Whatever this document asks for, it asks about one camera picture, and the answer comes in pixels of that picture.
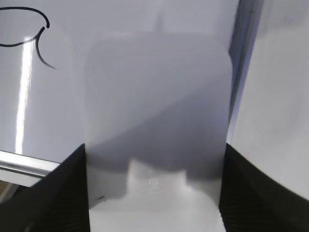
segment black line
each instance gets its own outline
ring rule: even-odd
[[[14,44],[3,44],[3,43],[0,43],[0,47],[17,47],[17,46],[19,46],[19,45],[23,45],[23,44],[26,44],[26,43],[29,43],[29,42],[32,42],[32,41],[34,41],[34,40],[36,40],[37,39],[37,36],[39,35],[39,33],[38,34],[36,34],[33,38],[31,38],[31,39],[28,39],[28,40],[25,40],[25,41],[23,41],[23,42],[19,42],[19,43],[14,43]]]
[[[49,20],[48,20],[47,16],[46,16],[43,12],[41,12],[41,11],[39,11],[39,10],[37,10],[37,9],[30,8],[30,7],[22,7],[22,6],[0,7],[0,11],[5,11],[5,10],[25,10],[25,11],[33,11],[33,12],[36,12],[36,13],[40,14],[40,15],[45,19],[45,21],[46,21],[46,27],[49,28],[49,26],[50,26],[50,23],[49,23]],[[19,42],[19,43],[16,43],[16,44],[15,44],[15,43],[14,43],[14,44],[3,44],[3,43],[0,43],[0,46],[1,46],[1,47],[17,47],[17,46],[20,46],[20,45],[23,45],[23,44],[26,44],[26,43],[30,43],[30,42],[32,42],[32,41],[35,41],[35,47],[36,47],[37,55],[38,55],[40,61],[41,61],[44,65],[46,65],[47,67],[50,67],[50,68],[52,68],[52,69],[56,69],[54,66],[48,64],[48,63],[43,59],[43,57],[42,57],[41,54],[40,54],[39,40],[40,40],[40,37],[41,37],[41,35],[42,35],[42,33],[43,33],[44,30],[45,30],[45,27],[42,27],[42,28],[40,29],[40,31],[38,32],[38,34],[36,34],[33,38],[31,38],[31,39],[29,39],[29,40],[25,40],[25,41],[23,41],[23,42]]]
[[[24,10],[24,11],[33,11],[38,14],[40,14],[46,21],[46,28],[49,28],[50,23],[47,18],[47,16],[42,12],[37,9],[31,8],[31,7],[24,7],[24,6],[8,6],[8,7],[0,7],[0,11],[5,11],[5,10]]]
[[[37,55],[40,59],[40,61],[45,64],[46,66],[52,68],[52,69],[56,69],[54,66],[50,65],[49,63],[47,63],[43,57],[40,54],[40,50],[39,50],[39,40],[40,40],[40,36],[42,35],[43,31],[45,30],[45,27],[42,27],[41,30],[39,31],[39,33],[35,36],[36,37],[36,41],[35,41],[35,48],[37,50]]]

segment whiteboard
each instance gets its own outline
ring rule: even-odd
[[[210,34],[226,49],[238,0],[1,0],[0,150],[61,162],[84,142],[84,67],[93,47],[112,31],[173,31]]]
[[[224,231],[223,2],[2,0],[30,9],[0,11],[0,150],[61,162],[86,142],[92,231]]]

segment black plastic part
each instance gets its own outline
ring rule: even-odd
[[[269,178],[230,145],[219,208],[227,232],[309,232],[309,202]]]
[[[90,232],[85,147],[0,205],[3,232]]]

